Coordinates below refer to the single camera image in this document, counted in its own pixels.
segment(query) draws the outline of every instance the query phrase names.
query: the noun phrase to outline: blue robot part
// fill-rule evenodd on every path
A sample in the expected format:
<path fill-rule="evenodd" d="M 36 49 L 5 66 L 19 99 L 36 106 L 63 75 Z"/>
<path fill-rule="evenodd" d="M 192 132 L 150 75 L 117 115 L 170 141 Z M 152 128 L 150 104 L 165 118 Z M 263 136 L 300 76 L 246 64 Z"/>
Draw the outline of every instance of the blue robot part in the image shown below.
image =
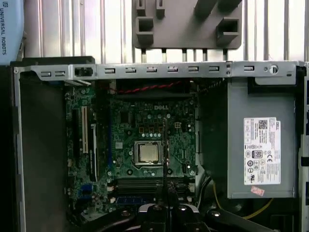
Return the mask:
<path fill-rule="evenodd" d="M 0 65 L 15 61 L 24 33 L 24 1 L 0 0 Z"/>

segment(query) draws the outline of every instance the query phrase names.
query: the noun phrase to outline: metal frame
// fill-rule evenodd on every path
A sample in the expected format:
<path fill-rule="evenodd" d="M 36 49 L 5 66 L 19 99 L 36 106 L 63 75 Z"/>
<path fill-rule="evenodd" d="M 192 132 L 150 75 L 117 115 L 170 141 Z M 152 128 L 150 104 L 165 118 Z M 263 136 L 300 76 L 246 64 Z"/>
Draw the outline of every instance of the metal frame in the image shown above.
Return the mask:
<path fill-rule="evenodd" d="M 132 79 L 132 78 L 237 78 L 254 77 L 259 85 L 295 85 L 296 67 L 306 67 L 304 78 L 304 130 L 301 136 L 301 157 L 309 157 L 309 136 L 306 135 L 309 112 L 307 88 L 309 82 L 309 63 L 301 61 L 219 61 L 200 63 L 154 63 L 154 64 L 79 64 L 79 65 L 42 65 L 14 67 L 15 107 L 18 109 L 19 131 L 17 141 L 17 165 L 21 179 L 20 225 L 26 231 L 24 176 L 21 127 L 20 74 L 34 71 L 42 81 L 85 82 L 92 80 Z M 91 68 L 90 76 L 75 76 L 75 68 Z M 306 182 L 309 182 L 309 167 L 299 166 L 299 196 L 301 204 L 301 231 L 309 230 L 309 205 L 306 205 Z"/>

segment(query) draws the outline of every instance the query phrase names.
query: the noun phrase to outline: sticker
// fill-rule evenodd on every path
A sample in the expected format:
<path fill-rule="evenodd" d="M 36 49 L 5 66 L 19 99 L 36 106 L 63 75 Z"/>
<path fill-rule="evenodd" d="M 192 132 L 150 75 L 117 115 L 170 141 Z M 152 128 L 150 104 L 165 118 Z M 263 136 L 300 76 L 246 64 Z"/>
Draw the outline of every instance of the sticker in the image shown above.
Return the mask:
<path fill-rule="evenodd" d="M 245 118 L 244 184 L 277 185 L 280 182 L 281 122 L 275 117 Z"/>
<path fill-rule="evenodd" d="M 260 197 L 262 197 L 264 195 L 264 192 L 265 192 L 265 190 L 258 188 L 256 186 L 252 186 L 252 188 L 251 188 L 251 193 L 259 195 Z"/>

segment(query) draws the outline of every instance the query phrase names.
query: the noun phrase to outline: red sticker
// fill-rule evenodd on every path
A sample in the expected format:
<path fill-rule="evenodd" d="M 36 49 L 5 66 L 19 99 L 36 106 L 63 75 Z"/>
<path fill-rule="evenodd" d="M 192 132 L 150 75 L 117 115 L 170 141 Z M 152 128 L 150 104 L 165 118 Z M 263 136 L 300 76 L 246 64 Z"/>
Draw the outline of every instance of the red sticker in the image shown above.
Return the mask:
<path fill-rule="evenodd" d="M 251 192 L 262 197 L 264 195 L 265 190 L 258 188 L 256 186 L 252 186 Z"/>

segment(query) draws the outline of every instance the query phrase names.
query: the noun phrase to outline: screw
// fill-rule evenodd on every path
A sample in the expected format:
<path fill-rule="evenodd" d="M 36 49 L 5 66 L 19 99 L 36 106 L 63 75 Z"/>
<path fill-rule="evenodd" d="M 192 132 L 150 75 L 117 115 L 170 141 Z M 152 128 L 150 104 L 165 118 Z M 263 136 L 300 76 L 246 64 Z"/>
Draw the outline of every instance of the screw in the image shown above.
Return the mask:
<path fill-rule="evenodd" d="M 218 211 L 212 211 L 211 215 L 218 217 L 218 216 L 220 216 L 220 213 Z"/>
<path fill-rule="evenodd" d="M 154 210 L 161 210 L 162 208 L 159 205 L 154 206 Z"/>
<path fill-rule="evenodd" d="M 130 216 L 130 213 L 127 210 L 124 210 L 122 211 L 121 215 L 127 217 Z"/>
<path fill-rule="evenodd" d="M 178 207 L 181 211 L 184 211 L 184 210 L 186 210 L 187 209 L 187 207 L 185 207 L 184 205 L 179 205 L 179 207 Z"/>

